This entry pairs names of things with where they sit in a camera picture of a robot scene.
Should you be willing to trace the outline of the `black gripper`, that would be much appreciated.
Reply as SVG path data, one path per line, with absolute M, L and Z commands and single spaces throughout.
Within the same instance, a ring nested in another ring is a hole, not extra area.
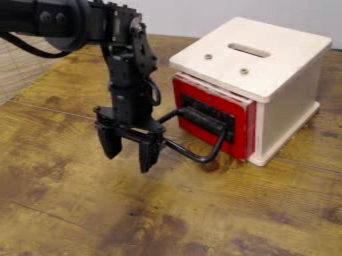
M 109 82 L 111 107 L 97 106 L 96 129 L 99 141 L 108 159 L 121 151 L 121 139 L 139 142 L 140 172 L 147 173 L 156 164 L 163 149 L 162 124 L 152 118 L 154 91 L 158 90 L 150 79 L 135 83 Z

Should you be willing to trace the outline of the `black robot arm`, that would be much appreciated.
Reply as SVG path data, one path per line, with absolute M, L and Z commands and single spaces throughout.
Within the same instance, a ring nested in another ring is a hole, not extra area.
M 99 140 L 108 158 L 120 153 L 123 139 L 138 142 L 147 172 L 158 162 L 164 128 L 152 118 L 162 97 L 140 13 L 103 0 L 0 0 L 0 38 L 43 58 L 64 57 L 88 44 L 100 47 L 112 105 L 95 109 Z

